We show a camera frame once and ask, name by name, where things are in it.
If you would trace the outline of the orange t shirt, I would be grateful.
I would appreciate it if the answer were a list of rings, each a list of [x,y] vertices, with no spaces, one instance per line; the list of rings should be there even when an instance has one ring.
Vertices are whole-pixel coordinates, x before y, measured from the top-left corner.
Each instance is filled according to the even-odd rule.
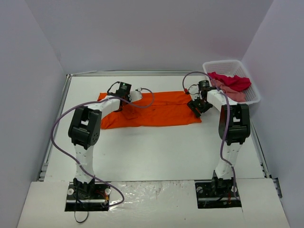
[[[147,108],[130,104],[112,112],[101,121],[101,129],[124,127],[165,127],[201,123],[201,119],[187,106],[190,96],[182,91],[154,93],[155,100]]]

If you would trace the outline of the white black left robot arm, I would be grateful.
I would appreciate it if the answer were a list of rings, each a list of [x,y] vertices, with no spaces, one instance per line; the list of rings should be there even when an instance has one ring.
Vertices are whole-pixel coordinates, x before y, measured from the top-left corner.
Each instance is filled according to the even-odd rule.
[[[104,102],[85,104],[74,111],[68,130],[78,160],[73,185],[85,199],[95,195],[93,150],[100,136],[102,119],[122,109],[125,102],[121,99],[131,103],[142,98],[141,94],[131,91],[131,87],[128,83],[119,82],[116,92],[107,91]]]

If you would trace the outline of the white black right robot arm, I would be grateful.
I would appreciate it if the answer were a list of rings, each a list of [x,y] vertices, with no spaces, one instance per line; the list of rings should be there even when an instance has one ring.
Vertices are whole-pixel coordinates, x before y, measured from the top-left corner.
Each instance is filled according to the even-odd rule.
[[[200,117],[212,107],[220,111],[220,159],[213,172],[210,189],[214,195],[222,196],[235,186],[234,166],[238,152],[250,136],[249,107],[231,100],[222,90],[211,87],[208,80],[191,85],[185,91],[191,97],[187,106],[196,117]]]

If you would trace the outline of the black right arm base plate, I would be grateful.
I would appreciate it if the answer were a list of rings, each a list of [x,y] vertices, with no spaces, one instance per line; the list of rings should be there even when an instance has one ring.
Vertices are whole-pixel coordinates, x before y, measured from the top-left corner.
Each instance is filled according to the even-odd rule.
[[[241,208],[237,187],[225,185],[215,190],[210,180],[195,181],[198,209],[229,209]]]

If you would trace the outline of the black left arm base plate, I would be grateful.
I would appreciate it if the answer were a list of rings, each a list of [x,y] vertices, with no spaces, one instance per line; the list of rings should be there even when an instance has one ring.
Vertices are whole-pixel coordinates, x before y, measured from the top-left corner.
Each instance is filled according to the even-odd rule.
[[[96,183],[90,195],[86,195],[70,183],[67,188],[65,211],[108,211],[111,188],[105,184]]]

